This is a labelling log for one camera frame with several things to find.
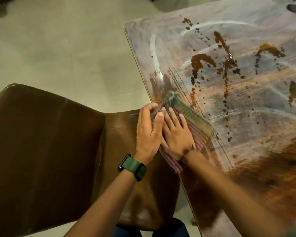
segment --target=brown chair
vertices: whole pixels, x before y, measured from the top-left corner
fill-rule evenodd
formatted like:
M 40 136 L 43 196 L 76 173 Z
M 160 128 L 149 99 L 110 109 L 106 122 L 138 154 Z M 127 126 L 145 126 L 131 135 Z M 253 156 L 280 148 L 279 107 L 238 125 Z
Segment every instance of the brown chair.
M 20 84 L 0 93 L 0 236 L 79 219 L 134 154 L 139 110 L 101 113 Z M 179 177 L 157 153 L 119 224 L 153 231 L 171 221 Z

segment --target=dark pants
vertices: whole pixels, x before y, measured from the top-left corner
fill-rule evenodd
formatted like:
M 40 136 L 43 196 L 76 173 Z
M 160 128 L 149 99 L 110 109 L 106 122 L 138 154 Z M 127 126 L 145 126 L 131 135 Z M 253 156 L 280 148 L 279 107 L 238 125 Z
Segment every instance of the dark pants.
M 113 237 L 142 237 L 140 230 L 131 227 L 116 226 Z M 160 230 L 154 231 L 152 237 L 190 237 L 181 220 L 173 218 L 172 221 Z

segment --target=green watch strap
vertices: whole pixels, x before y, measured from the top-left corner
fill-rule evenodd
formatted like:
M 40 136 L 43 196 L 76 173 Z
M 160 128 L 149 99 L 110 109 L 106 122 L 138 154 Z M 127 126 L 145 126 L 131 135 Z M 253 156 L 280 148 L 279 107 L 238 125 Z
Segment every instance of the green watch strap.
M 127 159 L 122 164 L 122 167 L 132 172 L 137 181 L 141 181 L 146 173 L 146 167 L 144 164 L 128 156 Z

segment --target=striped cloth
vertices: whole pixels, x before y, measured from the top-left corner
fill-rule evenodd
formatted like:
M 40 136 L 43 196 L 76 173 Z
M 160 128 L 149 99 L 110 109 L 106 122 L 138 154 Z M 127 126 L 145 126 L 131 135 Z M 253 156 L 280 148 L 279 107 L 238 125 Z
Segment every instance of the striped cloth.
M 186 106 L 181 101 L 177 92 L 169 92 L 167 94 L 166 98 L 159 105 L 158 111 L 152 113 L 151 120 L 155 118 L 157 112 L 161 111 L 162 107 L 165 107 L 168 113 L 169 107 L 172 107 L 180 123 L 181 120 L 179 113 L 184 115 L 188 128 L 192 133 L 195 142 L 195 148 L 198 151 L 201 151 L 205 147 L 207 141 L 210 139 L 214 131 L 212 125 L 204 117 L 194 112 L 192 108 Z M 161 146 L 159 147 L 159 151 L 175 173 L 179 174 L 183 171 L 183 164 L 181 162 L 168 155 Z

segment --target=table top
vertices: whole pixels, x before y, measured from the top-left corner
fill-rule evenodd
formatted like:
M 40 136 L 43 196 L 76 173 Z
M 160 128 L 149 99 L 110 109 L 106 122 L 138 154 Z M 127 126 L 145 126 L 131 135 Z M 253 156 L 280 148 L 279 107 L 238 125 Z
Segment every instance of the table top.
M 215 129 L 209 161 L 296 219 L 296 14 L 221 0 L 124 26 L 154 102 L 176 90 Z M 181 174 L 203 236 L 240 236 L 201 179 Z

